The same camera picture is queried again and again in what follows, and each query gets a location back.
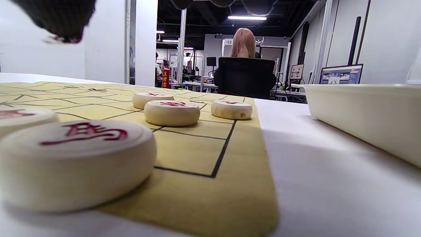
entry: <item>red character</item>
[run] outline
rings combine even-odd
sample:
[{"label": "red character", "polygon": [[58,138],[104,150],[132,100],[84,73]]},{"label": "red character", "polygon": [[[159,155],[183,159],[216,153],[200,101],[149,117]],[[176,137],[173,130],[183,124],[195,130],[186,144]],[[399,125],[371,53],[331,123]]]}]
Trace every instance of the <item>red character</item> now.
[{"label": "red character", "polygon": [[97,137],[106,137],[104,138],[104,141],[121,141],[127,139],[127,132],[123,129],[106,129],[105,127],[101,127],[101,125],[92,125],[88,122],[64,125],[63,127],[69,127],[66,137],[82,136],[55,142],[42,142],[41,145],[58,145],[72,141],[94,139]]},{"label": "red character", "polygon": [[185,106],[186,103],[184,102],[160,102],[162,105],[169,105],[169,106]]},{"label": "red character", "polygon": [[0,111],[0,119],[11,119],[11,118],[18,118],[18,117],[27,117],[27,116],[34,116],[34,113],[21,113],[20,110],[4,110]]},{"label": "red character", "polygon": [[163,94],[153,94],[153,93],[148,93],[146,95],[152,95],[152,96],[163,96]]},{"label": "red character", "polygon": [[230,102],[230,101],[224,101],[224,103],[226,103],[228,105],[241,104],[240,102]]}]

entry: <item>person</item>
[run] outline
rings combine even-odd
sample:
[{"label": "person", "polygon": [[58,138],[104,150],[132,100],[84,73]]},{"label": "person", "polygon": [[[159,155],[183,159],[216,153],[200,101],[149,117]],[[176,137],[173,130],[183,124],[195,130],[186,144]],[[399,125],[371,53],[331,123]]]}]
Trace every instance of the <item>person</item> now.
[{"label": "person", "polygon": [[[234,41],[232,43],[231,57],[239,58],[257,58],[256,54],[256,43],[253,32],[246,28],[240,28],[234,35]],[[218,69],[213,74],[213,83],[218,86],[222,75],[220,75]],[[276,77],[272,73],[268,75],[269,80],[263,80],[264,84],[259,86],[265,90],[270,91],[276,83]]]},{"label": "person", "polygon": [[156,54],[157,54],[157,56],[155,57],[155,68],[157,69],[157,76],[159,76],[159,75],[161,75],[162,70],[161,70],[161,68],[159,67],[159,65],[157,64],[157,60],[158,60],[158,53],[156,53]]}]

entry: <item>black office chair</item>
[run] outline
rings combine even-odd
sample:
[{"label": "black office chair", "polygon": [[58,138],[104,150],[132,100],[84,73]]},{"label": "black office chair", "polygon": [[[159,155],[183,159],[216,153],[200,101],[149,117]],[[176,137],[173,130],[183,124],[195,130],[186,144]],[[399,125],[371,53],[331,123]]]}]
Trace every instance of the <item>black office chair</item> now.
[{"label": "black office chair", "polygon": [[269,99],[276,83],[275,61],[253,58],[219,58],[218,93]]}]

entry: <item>white tray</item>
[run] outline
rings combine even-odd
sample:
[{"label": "white tray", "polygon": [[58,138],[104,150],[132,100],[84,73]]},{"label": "white tray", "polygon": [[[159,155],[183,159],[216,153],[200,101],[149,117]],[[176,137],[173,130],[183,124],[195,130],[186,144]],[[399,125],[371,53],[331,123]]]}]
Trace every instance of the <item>white tray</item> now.
[{"label": "white tray", "polygon": [[305,85],[311,114],[421,167],[420,85]]}]

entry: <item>blonde hair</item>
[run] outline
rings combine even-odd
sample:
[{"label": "blonde hair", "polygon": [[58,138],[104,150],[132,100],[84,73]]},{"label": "blonde hair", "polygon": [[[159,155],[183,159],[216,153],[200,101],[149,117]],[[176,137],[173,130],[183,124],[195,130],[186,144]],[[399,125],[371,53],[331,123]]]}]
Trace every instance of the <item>blonde hair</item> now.
[{"label": "blonde hair", "polygon": [[256,56],[256,43],[251,30],[239,28],[234,35],[231,57],[254,58]]}]

